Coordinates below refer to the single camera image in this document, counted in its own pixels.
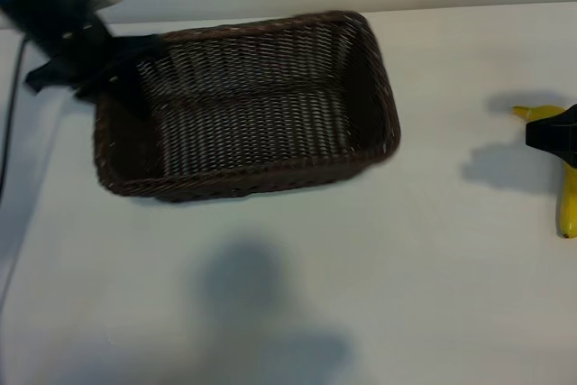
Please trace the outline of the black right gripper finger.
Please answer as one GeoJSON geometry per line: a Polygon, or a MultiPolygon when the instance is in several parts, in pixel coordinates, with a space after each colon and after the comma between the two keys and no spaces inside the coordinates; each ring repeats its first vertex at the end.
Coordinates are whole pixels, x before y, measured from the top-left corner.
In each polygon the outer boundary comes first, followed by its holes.
{"type": "Polygon", "coordinates": [[[527,123],[526,145],[564,161],[576,161],[576,105],[558,115],[527,123]]]}

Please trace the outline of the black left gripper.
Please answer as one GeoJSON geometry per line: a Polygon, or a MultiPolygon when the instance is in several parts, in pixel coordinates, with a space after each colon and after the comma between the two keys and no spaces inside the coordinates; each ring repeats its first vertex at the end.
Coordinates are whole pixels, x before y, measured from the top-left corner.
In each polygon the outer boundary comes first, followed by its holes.
{"type": "Polygon", "coordinates": [[[150,117],[138,67],[163,56],[158,34],[120,37],[98,19],[30,20],[24,25],[24,33],[48,58],[25,78],[34,92],[46,87],[81,89],[111,62],[113,99],[141,120],[150,117]]]}

